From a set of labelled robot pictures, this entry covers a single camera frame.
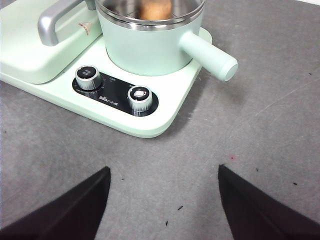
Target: red speck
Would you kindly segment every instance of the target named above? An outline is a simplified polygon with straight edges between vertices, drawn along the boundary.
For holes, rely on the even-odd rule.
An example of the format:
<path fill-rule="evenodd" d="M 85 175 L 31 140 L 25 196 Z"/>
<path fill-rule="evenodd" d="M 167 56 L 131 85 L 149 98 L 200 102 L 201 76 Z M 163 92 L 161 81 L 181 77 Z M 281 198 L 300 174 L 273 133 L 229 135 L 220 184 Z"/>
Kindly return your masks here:
<path fill-rule="evenodd" d="M 235 155 L 230 155 L 229 158 L 230 158 L 230 160 L 233 160 L 233 161 L 237 160 L 237 157 Z"/>

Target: bread roll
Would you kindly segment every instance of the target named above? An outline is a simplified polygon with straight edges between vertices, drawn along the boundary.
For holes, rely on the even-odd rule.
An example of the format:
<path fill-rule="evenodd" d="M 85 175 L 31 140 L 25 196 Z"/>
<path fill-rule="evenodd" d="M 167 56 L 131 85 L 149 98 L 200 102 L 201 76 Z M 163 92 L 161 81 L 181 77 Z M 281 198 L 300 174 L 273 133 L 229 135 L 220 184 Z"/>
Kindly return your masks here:
<path fill-rule="evenodd" d="M 171 0 L 141 0 L 140 19 L 166 20 L 172 18 Z"/>

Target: mint green handle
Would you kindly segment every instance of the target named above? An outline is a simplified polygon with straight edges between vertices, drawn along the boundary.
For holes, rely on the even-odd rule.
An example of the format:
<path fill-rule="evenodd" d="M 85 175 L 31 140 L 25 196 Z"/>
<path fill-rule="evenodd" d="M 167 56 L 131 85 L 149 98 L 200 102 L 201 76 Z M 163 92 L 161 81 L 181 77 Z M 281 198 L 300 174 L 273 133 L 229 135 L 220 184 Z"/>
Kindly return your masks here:
<path fill-rule="evenodd" d="M 182 36 L 180 47 L 221 81 L 229 81 L 238 69 L 238 62 L 233 56 L 193 32 L 187 32 Z"/>

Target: gray felt mat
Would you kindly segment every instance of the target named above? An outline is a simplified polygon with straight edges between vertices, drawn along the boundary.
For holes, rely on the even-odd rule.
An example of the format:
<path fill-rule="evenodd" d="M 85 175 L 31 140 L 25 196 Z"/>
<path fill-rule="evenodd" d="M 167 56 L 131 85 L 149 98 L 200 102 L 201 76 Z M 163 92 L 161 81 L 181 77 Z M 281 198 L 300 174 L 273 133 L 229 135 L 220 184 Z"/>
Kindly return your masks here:
<path fill-rule="evenodd" d="M 112 180 L 97 240 L 232 239 L 219 164 L 320 223 L 320 7 L 208 0 L 202 26 L 239 71 L 225 84 L 202 70 L 154 139 L 1 82 L 1 226 L 105 165 Z"/>

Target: silver knob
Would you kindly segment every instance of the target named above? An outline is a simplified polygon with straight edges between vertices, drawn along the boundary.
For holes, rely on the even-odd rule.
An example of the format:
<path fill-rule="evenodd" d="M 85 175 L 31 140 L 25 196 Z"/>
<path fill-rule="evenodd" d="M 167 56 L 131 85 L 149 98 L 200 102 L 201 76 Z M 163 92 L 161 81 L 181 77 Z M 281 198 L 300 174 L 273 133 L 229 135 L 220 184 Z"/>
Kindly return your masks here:
<path fill-rule="evenodd" d="M 152 106 L 152 92 L 146 86 L 133 86 L 128 91 L 128 100 L 133 111 L 142 113 Z"/>
<path fill-rule="evenodd" d="M 97 89 L 102 83 L 98 69 L 91 65 L 78 68 L 75 71 L 75 79 L 79 87 L 86 91 Z"/>

